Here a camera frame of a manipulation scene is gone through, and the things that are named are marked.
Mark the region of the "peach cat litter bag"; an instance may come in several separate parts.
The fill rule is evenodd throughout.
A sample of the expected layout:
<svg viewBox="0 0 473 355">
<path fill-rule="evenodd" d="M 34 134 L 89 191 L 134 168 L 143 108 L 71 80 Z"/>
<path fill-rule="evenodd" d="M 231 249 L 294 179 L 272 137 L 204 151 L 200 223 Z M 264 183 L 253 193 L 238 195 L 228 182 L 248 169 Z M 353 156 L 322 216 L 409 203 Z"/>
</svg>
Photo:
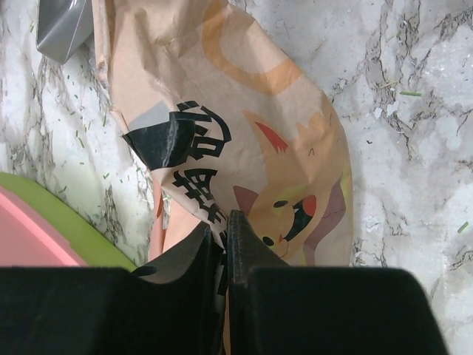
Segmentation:
<svg viewBox="0 0 473 355">
<path fill-rule="evenodd" d="M 330 99 L 228 1 L 94 1 L 99 78 L 124 140 L 224 245 L 233 210 L 292 266 L 346 266 L 347 139 Z"/>
</svg>

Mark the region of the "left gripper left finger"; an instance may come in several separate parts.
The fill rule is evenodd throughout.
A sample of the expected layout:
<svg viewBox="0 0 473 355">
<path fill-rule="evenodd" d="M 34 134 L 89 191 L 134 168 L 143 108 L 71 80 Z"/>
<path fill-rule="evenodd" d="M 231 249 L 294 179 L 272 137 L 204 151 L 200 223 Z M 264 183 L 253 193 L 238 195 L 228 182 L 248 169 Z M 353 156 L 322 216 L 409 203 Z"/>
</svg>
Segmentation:
<svg viewBox="0 0 473 355">
<path fill-rule="evenodd" d="M 220 354 L 222 251 L 200 223 L 151 262 L 1 270 L 3 354 Z"/>
</svg>

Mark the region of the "grey metal scoop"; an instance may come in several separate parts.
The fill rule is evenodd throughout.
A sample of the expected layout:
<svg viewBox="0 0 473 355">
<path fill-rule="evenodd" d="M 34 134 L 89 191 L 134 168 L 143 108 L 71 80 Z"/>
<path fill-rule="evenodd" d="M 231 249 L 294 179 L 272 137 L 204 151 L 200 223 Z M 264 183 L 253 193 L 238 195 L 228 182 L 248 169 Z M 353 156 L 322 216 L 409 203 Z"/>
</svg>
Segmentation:
<svg viewBox="0 0 473 355">
<path fill-rule="evenodd" d="M 65 64 L 93 34 L 90 0 L 40 0 L 36 48 L 44 56 Z"/>
</svg>

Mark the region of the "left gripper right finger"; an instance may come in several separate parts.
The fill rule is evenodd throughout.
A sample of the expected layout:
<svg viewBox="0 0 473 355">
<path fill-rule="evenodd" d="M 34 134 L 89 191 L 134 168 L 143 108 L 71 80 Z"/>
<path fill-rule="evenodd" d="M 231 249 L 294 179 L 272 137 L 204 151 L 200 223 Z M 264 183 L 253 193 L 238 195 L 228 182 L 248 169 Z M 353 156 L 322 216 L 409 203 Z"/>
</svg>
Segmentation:
<svg viewBox="0 0 473 355">
<path fill-rule="evenodd" d="M 233 354 L 446 354 L 424 290 L 408 271 L 295 267 L 239 211 L 228 219 Z"/>
</svg>

